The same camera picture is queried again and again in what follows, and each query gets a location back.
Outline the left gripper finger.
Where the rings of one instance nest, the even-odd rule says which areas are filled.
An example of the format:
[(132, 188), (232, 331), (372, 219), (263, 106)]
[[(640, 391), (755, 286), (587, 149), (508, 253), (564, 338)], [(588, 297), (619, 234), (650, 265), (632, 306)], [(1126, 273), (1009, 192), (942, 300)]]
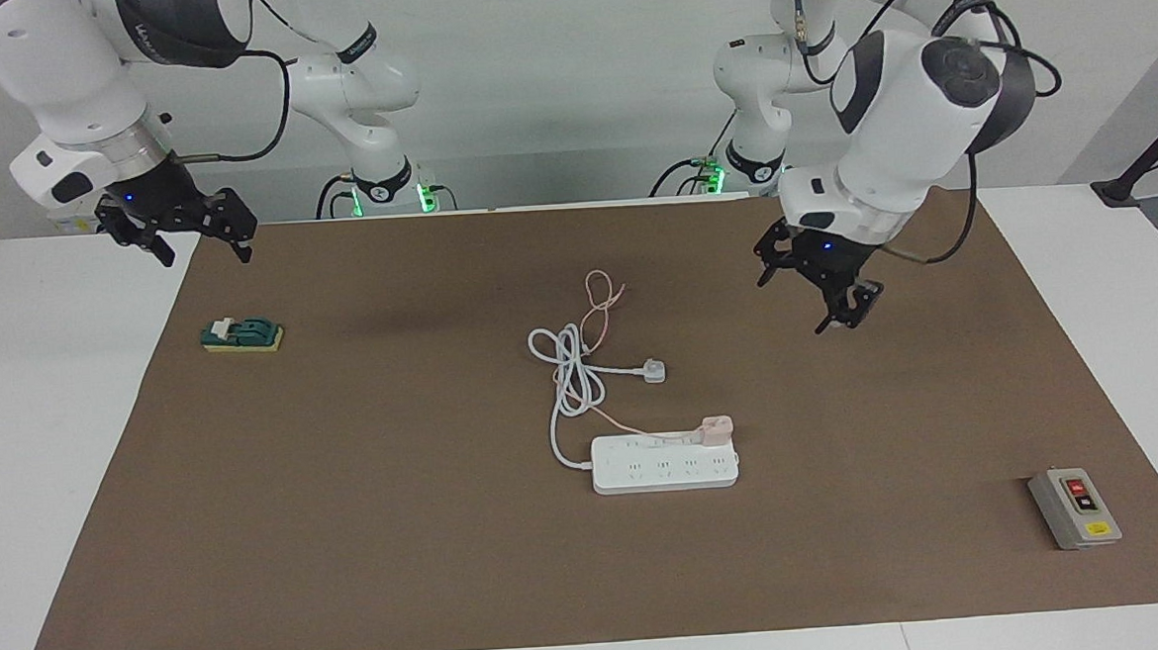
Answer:
[(763, 236), (755, 244), (755, 254), (760, 258), (763, 270), (758, 276), (757, 287), (763, 289), (778, 271), (793, 269), (793, 253), (791, 249), (783, 250), (779, 243), (791, 241), (790, 224), (786, 220), (777, 221), (769, 226)]
[(863, 324), (884, 291), (882, 282), (856, 282), (848, 289), (824, 286), (822, 297), (827, 312), (822, 322), (816, 326), (818, 335), (833, 326), (856, 328)]

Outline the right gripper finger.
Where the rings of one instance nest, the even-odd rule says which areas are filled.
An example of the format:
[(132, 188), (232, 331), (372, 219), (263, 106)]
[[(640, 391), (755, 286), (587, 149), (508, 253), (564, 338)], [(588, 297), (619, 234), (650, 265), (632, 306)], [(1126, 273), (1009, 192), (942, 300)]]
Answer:
[(252, 260), (252, 238), (257, 232), (256, 216), (230, 187), (211, 195), (213, 238), (229, 244), (241, 264)]
[(105, 225), (103, 232), (122, 248), (133, 247), (140, 251), (149, 253), (151, 257), (164, 268), (171, 268), (175, 264), (174, 248), (157, 231), (138, 228), (134, 224), (130, 224), (120, 227)]

